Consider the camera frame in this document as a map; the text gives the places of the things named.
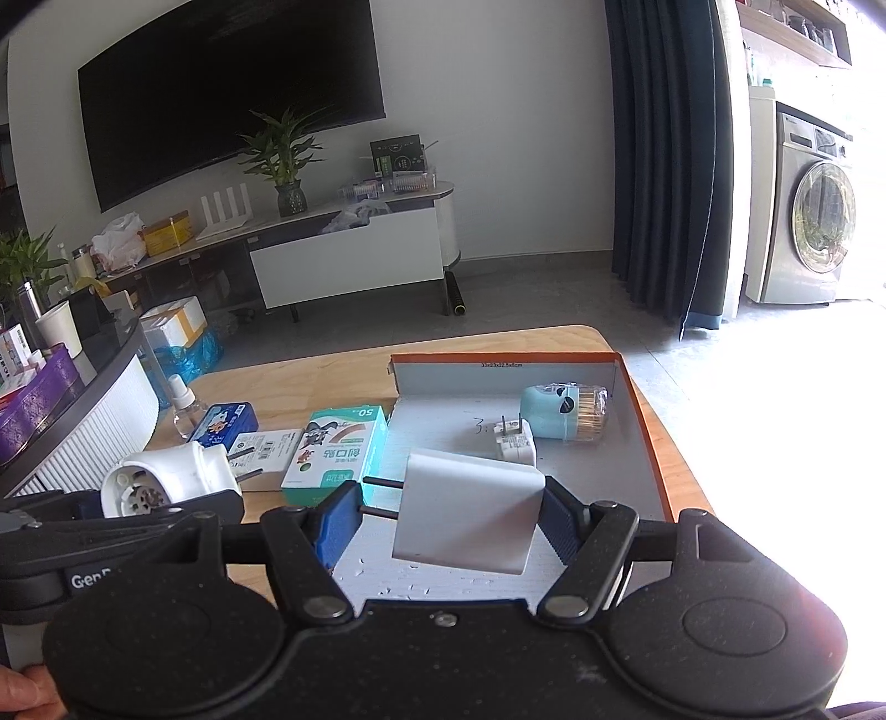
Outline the left hand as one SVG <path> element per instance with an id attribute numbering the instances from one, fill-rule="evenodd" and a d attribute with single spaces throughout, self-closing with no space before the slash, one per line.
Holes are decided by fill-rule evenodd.
<path id="1" fill-rule="evenodd" d="M 60 720 L 66 708 L 45 665 L 21 672 L 0 667 L 0 711 L 24 720 Z"/>

